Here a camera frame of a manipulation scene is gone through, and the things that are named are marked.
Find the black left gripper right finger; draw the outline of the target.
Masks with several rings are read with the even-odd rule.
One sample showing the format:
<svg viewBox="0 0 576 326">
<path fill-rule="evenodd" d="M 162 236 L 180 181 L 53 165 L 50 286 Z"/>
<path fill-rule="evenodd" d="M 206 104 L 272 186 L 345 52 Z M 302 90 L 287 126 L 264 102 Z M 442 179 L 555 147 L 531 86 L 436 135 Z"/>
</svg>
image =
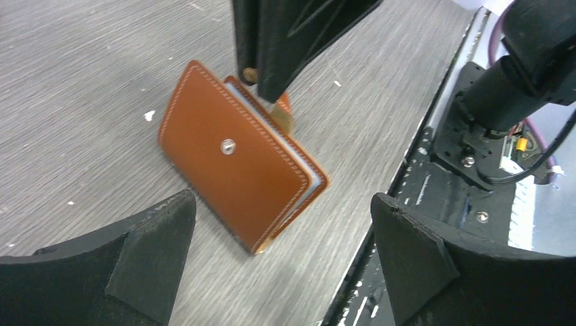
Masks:
<svg viewBox="0 0 576 326">
<path fill-rule="evenodd" d="M 397 325 L 574 325 L 575 258 L 470 234 L 375 194 L 372 225 Z"/>
</svg>

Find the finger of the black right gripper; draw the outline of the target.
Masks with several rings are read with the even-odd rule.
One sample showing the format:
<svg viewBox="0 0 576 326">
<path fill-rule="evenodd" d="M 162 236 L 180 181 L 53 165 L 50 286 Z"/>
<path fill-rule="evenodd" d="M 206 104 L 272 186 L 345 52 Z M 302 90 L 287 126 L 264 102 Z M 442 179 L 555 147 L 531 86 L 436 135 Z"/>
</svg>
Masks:
<svg viewBox="0 0 576 326">
<path fill-rule="evenodd" d="M 381 1 L 261 1 L 258 95 L 276 101 L 303 68 Z"/>
<path fill-rule="evenodd" d="M 252 86 L 258 82 L 259 0 L 233 0 L 232 9 L 238 76 Z"/>
</svg>

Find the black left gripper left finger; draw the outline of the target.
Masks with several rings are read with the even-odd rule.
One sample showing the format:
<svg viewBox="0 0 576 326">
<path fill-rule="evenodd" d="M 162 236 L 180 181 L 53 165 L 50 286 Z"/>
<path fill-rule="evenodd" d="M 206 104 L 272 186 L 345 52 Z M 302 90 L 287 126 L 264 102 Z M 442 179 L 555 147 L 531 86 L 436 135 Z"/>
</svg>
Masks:
<svg viewBox="0 0 576 326">
<path fill-rule="evenodd" d="M 2 325 L 167 325 L 196 222 L 185 189 L 77 238 L 1 258 Z"/>
</svg>

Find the brown leather card holder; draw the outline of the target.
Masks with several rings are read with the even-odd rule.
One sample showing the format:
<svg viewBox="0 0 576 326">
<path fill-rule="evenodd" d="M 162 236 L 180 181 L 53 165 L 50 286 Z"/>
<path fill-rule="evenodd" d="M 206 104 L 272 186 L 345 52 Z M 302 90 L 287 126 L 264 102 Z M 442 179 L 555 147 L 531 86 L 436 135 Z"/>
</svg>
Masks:
<svg viewBox="0 0 576 326">
<path fill-rule="evenodd" d="M 158 142 L 178 171 L 253 255 L 328 186 L 326 172 L 233 76 L 188 63 Z"/>
</svg>

